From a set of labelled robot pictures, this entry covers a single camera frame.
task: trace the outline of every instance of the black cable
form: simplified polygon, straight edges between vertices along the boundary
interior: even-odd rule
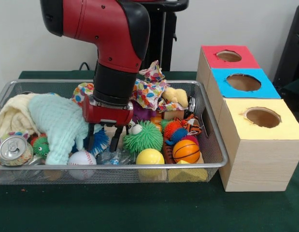
[[[86,66],[87,70],[90,70],[89,65],[86,62],[83,62],[78,70],[82,70],[84,65]]]

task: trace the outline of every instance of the blue box top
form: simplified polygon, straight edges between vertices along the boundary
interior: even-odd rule
[[[262,69],[212,69],[212,72],[225,98],[281,98]]]

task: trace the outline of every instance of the cream blanket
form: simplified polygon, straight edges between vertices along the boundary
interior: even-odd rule
[[[13,131],[28,131],[29,135],[34,133],[40,135],[28,109],[30,100],[36,95],[20,94],[7,101],[0,110],[0,138]]]

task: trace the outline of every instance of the wire mesh basket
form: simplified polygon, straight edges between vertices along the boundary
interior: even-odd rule
[[[0,94],[0,110],[8,99],[23,92],[57,93],[70,98],[82,82],[91,80],[16,80]],[[196,81],[168,81],[196,98],[194,114],[203,132],[198,135],[204,164],[163,165],[0,165],[0,185],[26,184],[106,184],[141,182],[208,182],[219,167],[226,165],[228,154],[203,85]]]

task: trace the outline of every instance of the yellow plush toy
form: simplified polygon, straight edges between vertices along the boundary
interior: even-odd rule
[[[168,87],[163,93],[162,97],[169,102],[179,103],[182,107],[188,107],[188,96],[186,91],[181,88],[174,89]]]

